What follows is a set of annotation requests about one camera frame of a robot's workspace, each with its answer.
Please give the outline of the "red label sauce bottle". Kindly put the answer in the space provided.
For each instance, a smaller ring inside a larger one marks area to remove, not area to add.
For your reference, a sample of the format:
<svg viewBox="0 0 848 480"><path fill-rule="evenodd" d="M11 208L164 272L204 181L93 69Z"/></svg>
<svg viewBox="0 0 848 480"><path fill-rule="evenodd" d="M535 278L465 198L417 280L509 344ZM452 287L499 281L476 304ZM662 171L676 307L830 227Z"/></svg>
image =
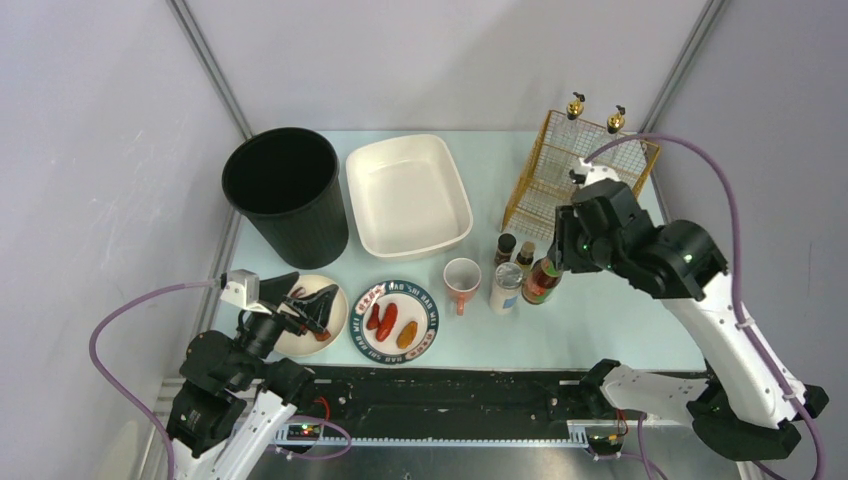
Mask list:
<svg viewBox="0 0 848 480"><path fill-rule="evenodd" d="M531 305L545 303L562 279L562 272L548 257L536 261L522 286L522 297Z"/></svg>

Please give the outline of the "glass oil bottle gold spout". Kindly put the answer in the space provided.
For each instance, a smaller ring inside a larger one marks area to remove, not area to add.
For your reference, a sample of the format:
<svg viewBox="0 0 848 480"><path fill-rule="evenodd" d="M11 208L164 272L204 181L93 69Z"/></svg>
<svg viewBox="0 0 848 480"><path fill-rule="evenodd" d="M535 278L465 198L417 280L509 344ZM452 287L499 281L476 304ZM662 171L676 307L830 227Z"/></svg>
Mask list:
<svg viewBox="0 0 848 480"><path fill-rule="evenodd" d="M574 92L573 95L574 99L566 106L564 119L555 129L554 139L563 150L576 154L576 143L581 130L579 118L584 111L586 97L579 92Z"/></svg>

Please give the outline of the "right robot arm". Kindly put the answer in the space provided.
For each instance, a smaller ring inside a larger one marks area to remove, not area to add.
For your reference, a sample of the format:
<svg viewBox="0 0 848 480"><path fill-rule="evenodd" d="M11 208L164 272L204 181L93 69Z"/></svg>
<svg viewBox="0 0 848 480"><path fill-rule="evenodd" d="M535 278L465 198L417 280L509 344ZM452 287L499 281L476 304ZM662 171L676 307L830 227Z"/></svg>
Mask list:
<svg viewBox="0 0 848 480"><path fill-rule="evenodd" d="M549 250L559 272L610 272L658 300L685 328L708 367L684 379L599 361L581 382L590 410L638 410L691 428L737 462L786 459L797 423L828 403L823 388L794 379L749 312L732 300L727 260L698 224L655 224L623 182L579 189L554 214Z"/></svg>

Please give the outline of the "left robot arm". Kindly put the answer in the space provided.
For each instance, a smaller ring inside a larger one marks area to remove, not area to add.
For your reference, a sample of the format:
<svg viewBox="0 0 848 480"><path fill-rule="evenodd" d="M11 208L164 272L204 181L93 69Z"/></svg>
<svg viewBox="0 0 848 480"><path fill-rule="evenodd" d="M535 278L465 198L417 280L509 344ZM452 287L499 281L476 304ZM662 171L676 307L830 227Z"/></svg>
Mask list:
<svg viewBox="0 0 848 480"><path fill-rule="evenodd" d="M233 337L208 330L188 345L166 425L172 478L246 478L297 412L314 371L267 358L284 334L327 333L339 295L334 283L296 293L299 279L297 272L266 280L248 270L222 275L220 299L238 307L238 326Z"/></svg>

